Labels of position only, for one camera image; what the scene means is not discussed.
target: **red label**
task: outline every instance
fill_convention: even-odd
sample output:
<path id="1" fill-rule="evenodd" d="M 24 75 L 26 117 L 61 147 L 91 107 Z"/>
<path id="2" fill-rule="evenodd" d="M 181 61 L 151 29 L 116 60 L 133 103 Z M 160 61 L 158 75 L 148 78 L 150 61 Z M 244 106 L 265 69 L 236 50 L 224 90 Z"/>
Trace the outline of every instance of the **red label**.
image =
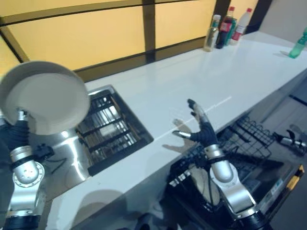
<path id="1" fill-rule="evenodd" d="M 231 28 L 231 23 L 222 23 L 220 31 L 229 32 Z"/>
<path id="2" fill-rule="evenodd" d="M 232 35 L 232 39 L 238 41 L 241 35 L 241 33 L 235 31 L 234 35 Z"/>

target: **white bottle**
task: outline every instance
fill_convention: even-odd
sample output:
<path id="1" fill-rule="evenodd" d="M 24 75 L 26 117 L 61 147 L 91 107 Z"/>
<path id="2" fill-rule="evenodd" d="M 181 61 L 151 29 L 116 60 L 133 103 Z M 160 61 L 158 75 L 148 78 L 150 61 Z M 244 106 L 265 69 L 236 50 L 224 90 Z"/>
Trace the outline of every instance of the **white bottle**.
<path id="1" fill-rule="evenodd" d="M 246 29 L 246 27 L 249 23 L 249 20 L 250 20 L 251 11 L 252 11 L 252 9 L 248 8 L 246 10 L 246 12 L 240 18 L 240 20 L 239 20 L 239 22 L 236 26 L 236 30 L 231 37 L 231 40 L 230 40 L 231 45 L 233 45 L 233 46 L 236 45 L 238 43 L 241 35 L 244 34 L 245 29 Z"/>

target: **black robotic glove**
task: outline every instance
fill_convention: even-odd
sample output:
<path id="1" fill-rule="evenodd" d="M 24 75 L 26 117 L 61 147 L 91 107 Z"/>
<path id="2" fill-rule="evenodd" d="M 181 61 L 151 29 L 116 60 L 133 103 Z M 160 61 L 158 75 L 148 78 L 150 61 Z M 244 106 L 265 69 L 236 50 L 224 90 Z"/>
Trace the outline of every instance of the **black robotic glove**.
<path id="1" fill-rule="evenodd" d="M 199 104 L 197 104 L 195 101 L 191 99 L 188 99 L 188 103 L 189 107 L 193 110 L 191 114 L 198 121 L 201 130 L 200 132 L 197 133 L 188 133 L 176 130 L 173 131 L 173 134 L 181 138 L 187 138 L 199 142 L 204 147 L 218 144 L 215 131 L 204 110 L 201 108 Z"/>

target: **green bottle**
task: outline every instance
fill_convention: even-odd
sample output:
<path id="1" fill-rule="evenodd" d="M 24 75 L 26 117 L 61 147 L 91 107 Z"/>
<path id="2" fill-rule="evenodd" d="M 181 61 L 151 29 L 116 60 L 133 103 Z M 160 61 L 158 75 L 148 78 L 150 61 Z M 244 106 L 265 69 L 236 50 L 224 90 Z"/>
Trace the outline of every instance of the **green bottle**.
<path id="1" fill-rule="evenodd" d="M 297 58 L 301 54 L 301 52 L 304 49 L 306 43 L 307 43 L 307 27 L 305 28 L 305 30 L 303 32 L 303 36 L 297 41 L 296 45 L 294 46 L 294 48 L 289 53 L 289 57 Z"/>
<path id="2" fill-rule="evenodd" d="M 229 45 L 230 39 L 232 35 L 234 34 L 235 28 L 236 28 L 236 19 L 232 18 L 230 31 L 228 32 L 226 40 L 225 40 L 225 46 Z"/>

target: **bottle cap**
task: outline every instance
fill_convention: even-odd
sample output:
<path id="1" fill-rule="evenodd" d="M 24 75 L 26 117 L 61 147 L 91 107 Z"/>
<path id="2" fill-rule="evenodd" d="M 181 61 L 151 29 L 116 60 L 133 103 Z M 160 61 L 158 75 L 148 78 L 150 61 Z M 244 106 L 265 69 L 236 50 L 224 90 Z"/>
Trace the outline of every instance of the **bottle cap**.
<path id="1" fill-rule="evenodd" d="M 219 21 L 221 19 L 221 16 L 218 14 L 213 15 L 213 20 Z"/>

